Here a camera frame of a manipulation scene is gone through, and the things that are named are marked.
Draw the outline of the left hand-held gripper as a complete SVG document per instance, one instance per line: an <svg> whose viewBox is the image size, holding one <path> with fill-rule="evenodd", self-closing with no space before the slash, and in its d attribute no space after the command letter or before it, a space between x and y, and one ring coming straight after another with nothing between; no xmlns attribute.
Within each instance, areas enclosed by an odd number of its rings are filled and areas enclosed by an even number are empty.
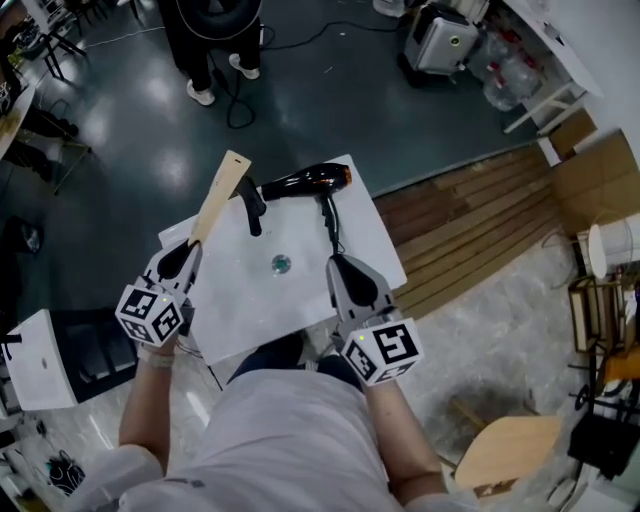
<svg viewBox="0 0 640 512"><path fill-rule="evenodd" d="M129 338L162 347L174 335L189 333L194 308L187 293L202 260L200 243L176 242L157 252L144 276L127 285L115 316Z"/></svg>

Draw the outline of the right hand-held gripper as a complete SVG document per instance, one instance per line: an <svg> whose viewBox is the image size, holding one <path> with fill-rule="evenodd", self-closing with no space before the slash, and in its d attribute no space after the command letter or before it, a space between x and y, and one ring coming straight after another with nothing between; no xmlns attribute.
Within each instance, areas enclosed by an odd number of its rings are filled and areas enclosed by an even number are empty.
<svg viewBox="0 0 640 512"><path fill-rule="evenodd" d="M403 318L393 305L356 318L359 309L373 306L384 279L363 261L344 254L327 263L332 305L339 318L336 348L367 387L407 374L424 358L413 318Z"/></svg>

